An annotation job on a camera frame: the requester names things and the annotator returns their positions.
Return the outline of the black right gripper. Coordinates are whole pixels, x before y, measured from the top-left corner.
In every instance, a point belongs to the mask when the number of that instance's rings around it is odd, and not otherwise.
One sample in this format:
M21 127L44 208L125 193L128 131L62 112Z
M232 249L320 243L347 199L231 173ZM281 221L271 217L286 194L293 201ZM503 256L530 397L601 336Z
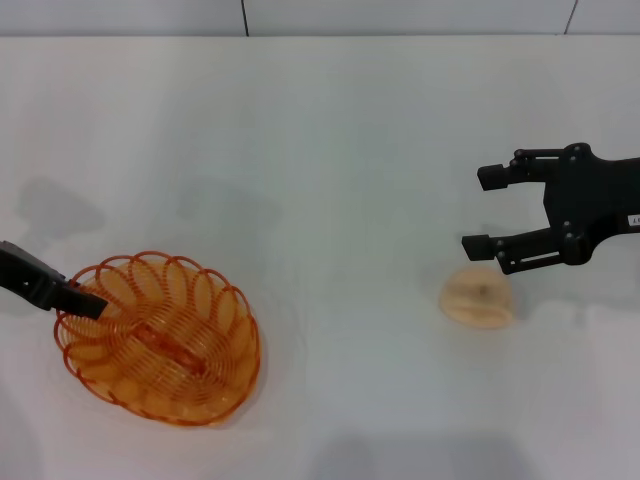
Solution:
M505 275L587 263L595 248L639 232L639 159L604 160L586 143L565 149L518 149L507 165L480 167L484 191L544 183L550 227L510 236L466 235L470 261L496 260Z

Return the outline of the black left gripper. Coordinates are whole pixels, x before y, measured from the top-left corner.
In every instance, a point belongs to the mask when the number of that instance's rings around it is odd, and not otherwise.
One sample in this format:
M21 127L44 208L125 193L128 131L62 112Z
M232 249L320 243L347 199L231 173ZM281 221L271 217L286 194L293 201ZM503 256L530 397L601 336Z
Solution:
M1 242L1 287L35 307L98 320L108 301L86 290L17 245Z

